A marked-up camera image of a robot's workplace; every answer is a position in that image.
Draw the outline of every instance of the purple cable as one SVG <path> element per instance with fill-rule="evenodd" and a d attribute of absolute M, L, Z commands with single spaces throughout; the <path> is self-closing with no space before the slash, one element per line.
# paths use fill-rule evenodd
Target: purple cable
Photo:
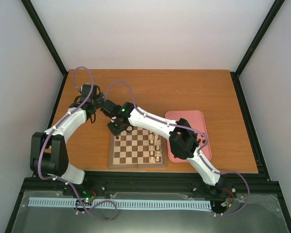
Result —
<path fill-rule="evenodd" d="M 73 84 L 74 84 L 74 86 L 75 86 L 75 88 L 79 91 L 79 92 L 81 92 L 81 89 L 80 88 L 78 88 L 77 86 L 76 86 L 76 84 L 75 84 L 75 81 L 74 81 L 74 76 L 75 76 L 75 73 L 76 73 L 76 71 L 78 70 L 78 69 L 85 69 L 85 70 L 87 70 L 88 72 L 89 72 L 89 74 L 91 75 L 91 79 L 92 79 L 92 84 L 91 84 L 91 89 L 90 89 L 90 91 L 89 91 L 89 94 L 87 95 L 87 97 L 85 98 L 85 100 L 75 109 L 75 110 L 73 110 L 72 112 L 71 112 L 71 114 L 74 114 L 77 110 L 79 110 L 85 103 L 86 103 L 86 101 L 88 100 L 88 98 L 91 96 L 91 93 L 92 93 L 92 91 L 93 91 L 93 88 L 94 88 L 94 76 L 93 76 L 93 74 L 92 74 L 92 72 L 88 69 L 88 68 L 86 68 L 86 67 L 77 67 L 74 71 L 73 71 L 73 73 L 72 73 L 72 82 L 73 82 Z M 59 127 L 69 116 L 71 116 L 70 114 L 66 114 L 55 126 L 56 127 Z M 50 137 L 52 136 L 52 134 L 55 132 L 55 129 L 53 129 L 49 134 L 48 134 L 48 136 L 46 137 L 46 139 L 45 139 L 45 142 L 43 143 L 43 145 L 42 145 L 42 148 L 41 148 L 41 151 L 40 151 L 40 155 L 39 155 L 39 160 L 38 160 L 38 175 L 39 175 L 39 177 L 40 177 L 40 179 L 42 179 L 42 180 L 48 180 L 48 179 L 52 179 L 52 178 L 56 178 L 56 179 L 58 179 L 59 181 L 62 181 L 62 182 L 67 182 L 66 180 L 64 180 L 64 179 L 62 179 L 62 178 L 60 178 L 60 177 L 55 177 L 55 176 L 48 176 L 48 177 L 43 177 L 42 176 L 42 173 L 41 173 L 41 162 L 42 162 L 42 158 L 43 158 L 43 153 L 44 153 L 44 150 L 45 150 L 45 147 L 46 147 L 46 145 L 47 145 L 47 143 L 48 143 L 48 141 L 49 141 L 49 139 L 50 139 Z M 91 209 L 89 209 L 89 210 L 87 210 L 86 209 L 86 207 L 84 206 L 84 204 L 83 204 L 83 202 L 82 202 L 82 200 L 81 200 L 81 198 L 80 198 L 80 196 L 79 196 L 79 194 L 78 194 L 78 192 L 77 192 L 77 190 L 75 189 L 75 187 L 74 187 L 74 185 L 73 184 L 71 184 L 71 183 L 69 183 L 69 185 L 71 186 L 71 188 L 73 189 L 73 191 L 75 192 L 75 194 L 76 194 L 76 196 L 77 196 L 77 198 L 78 198 L 78 200 L 79 200 L 79 202 L 81 203 L 81 206 L 84 208 L 84 210 L 92 217 L 92 218 L 94 218 L 94 219 L 96 219 L 96 220 L 98 220 L 98 221 L 109 221 L 109 220 L 112 220 L 115 216 L 116 216 L 116 214 L 117 214 L 117 207 L 116 207 L 116 204 L 113 202 L 113 201 L 110 201 L 110 200 L 104 200 L 104 201 L 101 201 L 101 202 L 99 202 L 98 204 L 96 204 L 95 206 L 93 206 Z M 111 218 L 109 218 L 109 219 L 100 219 L 100 218 L 97 218 L 97 217 L 95 217 L 95 216 L 93 216 L 89 211 L 90 210 L 92 210 L 92 209 L 94 209 L 96 206 L 98 206 L 98 205 L 101 205 L 102 203 L 105 203 L 105 202 L 109 202 L 109 203 L 111 203 L 112 205 L 114 205 L 114 207 L 115 207 L 115 214 L 111 217 Z"/>
<path fill-rule="evenodd" d="M 125 82 L 125 81 L 116 81 L 116 82 L 114 82 L 114 83 L 111 83 L 110 86 L 108 87 L 106 93 L 105 93 L 105 101 L 107 100 L 107 95 L 108 95 L 108 93 L 109 93 L 109 91 L 110 91 L 110 88 L 111 88 L 114 84 L 117 84 L 117 83 L 122 83 L 122 84 L 124 84 L 124 85 L 126 85 L 126 86 L 128 87 L 128 89 L 129 89 L 129 91 L 130 91 L 130 95 L 131 95 L 131 98 L 132 98 L 132 103 L 133 103 L 133 105 L 134 105 L 134 108 L 136 109 L 136 111 L 137 111 L 138 113 L 140 113 L 141 115 L 144 115 L 144 113 L 141 112 L 141 111 L 137 108 L 134 93 L 133 93 L 131 87 L 129 86 L 129 84 L 128 84 L 127 82 Z M 157 118 L 155 118 L 155 117 L 152 117 L 152 116 L 149 116 L 149 115 L 146 115 L 146 117 L 149 118 L 149 119 L 151 119 L 151 120 L 154 120 L 154 121 L 156 121 L 156 122 L 159 122 L 159 123 L 161 123 L 161 124 L 167 125 L 167 122 L 162 121 L 162 120 L 159 120 L 159 119 L 157 119 Z M 182 125 L 177 125 L 177 124 L 169 124 L 169 125 L 170 125 L 170 126 L 174 126 L 174 127 L 178 127 L 178 128 L 182 128 L 182 129 L 186 129 L 186 130 L 191 130 L 191 131 L 193 131 L 193 132 L 195 132 L 195 133 L 199 133 L 200 135 L 202 135 L 202 136 L 206 139 L 206 143 L 205 143 L 204 145 L 202 145 L 200 148 L 198 148 L 198 150 L 197 150 L 197 153 L 198 153 L 198 154 L 199 154 L 200 150 L 203 149 L 205 146 L 207 146 L 208 143 L 209 143 L 209 139 L 208 139 L 208 137 L 207 137 L 204 133 L 202 133 L 201 131 L 198 131 L 198 130 L 196 130 L 196 129 L 192 129 L 192 128 L 190 128 L 190 127 L 186 127 L 186 126 L 182 126 Z"/>
<path fill-rule="evenodd" d="M 141 112 L 141 111 L 137 108 L 136 101 L 135 101 L 135 96 L 134 96 L 134 93 L 133 93 L 131 87 L 130 87 L 129 84 L 128 84 L 127 82 L 125 82 L 125 81 L 116 81 L 116 82 L 111 83 L 110 86 L 108 87 L 106 93 L 105 93 L 105 101 L 107 100 L 107 95 L 108 95 L 108 93 L 109 93 L 109 91 L 110 91 L 110 88 L 111 88 L 114 84 L 117 84 L 117 83 L 122 83 L 122 84 L 124 84 L 124 85 L 126 85 L 126 86 L 128 87 L 128 89 L 129 89 L 129 91 L 130 91 L 130 95 L 131 95 L 131 98 L 132 98 L 132 103 L 133 103 L 133 105 L 134 105 L 134 108 L 137 110 L 138 113 L 140 113 L 141 115 L 143 115 L 144 113 Z M 146 117 L 149 118 L 149 119 L 151 119 L 151 120 L 154 120 L 154 121 L 157 121 L 157 122 L 159 122 L 159 123 L 162 123 L 162 124 L 164 124 L 164 125 L 167 125 L 167 123 L 166 123 L 165 121 L 162 121 L 162 120 L 156 119 L 156 118 L 154 118 L 154 117 L 152 117 L 152 116 L 146 115 Z M 192 128 L 190 128 L 190 127 L 182 126 L 182 125 L 177 125 L 177 124 L 169 124 L 169 125 L 170 125 L 170 126 L 174 126 L 174 127 L 178 127 L 178 128 L 183 128 L 183 129 L 186 129 L 186 130 L 191 130 L 191 131 L 193 131 L 193 132 L 195 132 L 195 133 L 199 133 L 200 135 L 202 135 L 202 136 L 206 139 L 206 143 L 205 143 L 204 145 L 202 145 L 202 146 L 197 150 L 197 153 L 198 153 L 198 154 L 199 154 L 200 150 L 203 149 L 203 148 L 208 144 L 208 142 L 209 142 L 208 137 L 207 137 L 204 133 L 202 133 L 202 132 L 200 132 L 200 131 L 198 131 L 198 130 L 192 129 Z M 203 161 L 203 163 L 205 164 L 205 166 L 206 166 L 207 168 L 209 168 L 209 170 L 212 171 L 212 168 L 211 168 L 211 167 L 206 163 L 206 161 L 204 160 L 204 158 L 200 156 L 200 159 Z M 240 178 L 241 178 L 241 179 L 243 180 L 243 182 L 245 183 L 245 185 L 246 185 L 246 187 L 247 187 L 247 191 L 248 191 L 248 198 L 247 198 L 247 201 L 246 201 L 245 204 L 244 204 L 241 208 L 239 208 L 237 211 L 235 211 L 235 212 L 233 212 L 233 213 L 230 213 L 230 214 L 225 214 L 224 216 L 230 216 L 230 215 L 233 215 L 233 214 L 238 213 L 240 210 L 242 210 L 242 209 L 247 205 L 247 203 L 249 202 L 249 199 L 250 199 L 250 189 L 249 189 L 249 186 L 248 186 L 247 181 L 245 180 L 245 178 L 244 178 L 240 173 L 238 173 L 238 172 L 236 172 L 236 171 L 230 171 L 230 172 L 216 172 L 216 171 L 214 171 L 214 173 L 219 174 L 219 175 L 225 175 L 225 174 L 229 174 L 229 173 L 237 174 L 237 175 L 240 176 Z"/>
<path fill-rule="evenodd" d="M 208 167 L 209 170 L 212 171 L 212 168 L 211 168 L 211 167 L 206 163 L 206 161 L 204 160 L 204 158 L 201 157 L 201 156 L 200 156 L 199 158 L 201 159 L 201 161 L 203 161 L 203 163 L 205 164 L 205 166 Z M 214 173 L 219 174 L 219 175 L 237 174 L 237 175 L 238 175 L 238 176 L 243 180 L 244 184 L 246 185 L 247 192 L 248 192 L 248 198 L 247 198 L 247 201 L 245 202 L 245 204 L 244 204 L 241 208 L 239 208 L 239 209 L 236 210 L 235 212 L 230 213 L 230 214 L 224 214 L 224 215 L 222 215 L 222 216 L 230 216 L 230 215 L 233 215 L 233 214 L 238 213 L 240 210 L 242 210 L 242 209 L 243 209 L 243 208 L 248 204 L 249 199 L 250 199 L 250 189 L 249 189 L 249 185 L 248 185 L 247 181 L 245 180 L 245 178 L 244 178 L 240 173 L 238 173 L 238 172 L 236 172 L 236 171 L 229 171 L 229 172 L 217 172 L 217 171 L 214 171 Z"/>
<path fill-rule="evenodd" d="M 84 210 L 86 211 L 86 213 L 88 213 L 89 216 L 91 216 L 92 218 L 94 218 L 94 219 L 96 219 L 96 220 L 98 220 L 98 221 L 106 222 L 106 221 L 110 221 L 110 220 L 114 219 L 114 217 L 117 215 L 117 207 L 116 207 L 116 204 L 115 204 L 113 201 L 111 201 L 111 200 L 103 200 L 103 201 L 97 203 L 96 205 L 94 205 L 93 207 L 91 207 L 90 209 L 87 209 L 87 208 L 84 206 L 84 203 L 82 202 L 82 200 L 81 200 L 81 198 L 80 198 L 80 196 L 79 196 L 79 194 L 78 194 L 76 188 L 74 187 L 74 185 L 71 184 L 71 183 L 69 183 L 69 185 L 71 186 L 71 188 L 72 188 L 73 191 L 75 192 L 75 194 L 76 194 L 76 196 L 77 196 L 79 202 L 81 203 L 81 206 L 83 207 L 83 209 L 84 209 Z M 97 217 L 95 217 L 94 215 L 91 214 L 91 212 L 90 212 L 91 210 L 93 210 L 95 207 L 97 207 L 97 206 L 99 206 L 99 205 L 101 205 L 101 204 L 103 204 L 103 203 L 111 203 L 111 204 L 114 206 L 114 208 L 115 208 L 115 213 L 114 213 L 114 215 L 113 215 L 111 218 L 108 218 L 108 219 L 101 219 L 101 218 L 97 218 Z"/>
<path fill-rule="evenodd" d="M 76 73 L 76 71 L 78 70 L 78 69 L 85 69 L 85 70 L 87 70 L 88 72 L 89 72 L 89 74 L 91 75 L 91 79 L 92 79 L 92 84 L 91 84 L 91 89 L 90 89 L 90 91 L 89 91 L 89 94 L 87 95 L 87 97 L 85 98 L 85 100 L 75 109 L 75 110 L 73 110 L 72 112 L 71 112 L 71 114 L 74 114 L 77 110 L 79 110 L 85 103 L 86 103 L 86 101 L 88 100 L 88 98 L 91 96 L 91 93 L 92 93 L 92 91 L 93 91 L 93 88 L 94 88 L 94 76 L 93 76 L 93 74 L 92 74 L 92 72 L 88 69 L 88 68 L 86 68 L 86 67 L 77 67 L 74 71 L 73 71 L 73 73 L 72 73 L 72 80 L 73 80 L 73 84 L 75 85 L 75 81 L 74 81 L 74 76 L 75 76 L 75 73 Z M 55 126 L 56 127 L 59 127 L 69 116 L 71 116 L 70 114 L 66 114 Z M 42 173 L 41 173 L 41 163 L 42 163 L 42 158 L 43 158 L 43 153 L 44 153 L 44 150 L 45 150 L 45 147 L 46 147 L 46 145 L 47 145 L 47 143 L 48 143 L 48 141 L 49 141 L 49 139 L 50 139 L 50 137 L 52 136 L 52 134 L 55 132 L 55 129 L 53 129 L 49 134 L 48 134 L 48 136 L 46 137 L 46 139 L 45 139 L 45 142 L 43 143 L 43 145 L 42 145 L 42 149 L 41 149 L 41 151 L 40 151 L 40 156 L 39 156 L 39 160 L 38 160 L 38 175 L 39 175 L 39 177 L 40 177 L 40 179 L 42 179 L 42 180 L 47 180 L 47 179 L 51 179 L 51 178 L 54 178 L 54 176 L 48 176 L 48 177 L 43 177 L 42 176 Z"/>
<path fill-rule="evenodd" d="M 85 69 L 85 70 L 87 70 L 87 72 L 89 72 L 89 73 L 91 74 L 91 76 L 93 76 L 93 75 L 92 75 L 92 72 L 91 72 L 88 68 L 86 68 L 86 67 L 77 67 L 77 68 L 73 71 L 73 73 L 72 73 L 72 82 L 73 82 L 73 85 L 74 85 L 74 87 L 78 90 L 78 92 L 81 93 L 81 88 L 79 88 L 79 87 L 76 85 L 76 82 L 75 82 L 75 80 L 74 80 L 74 76 L 75 76 L 75 74 L 76 74 L 76 72 L 77 72 L 78 69 Z"/>

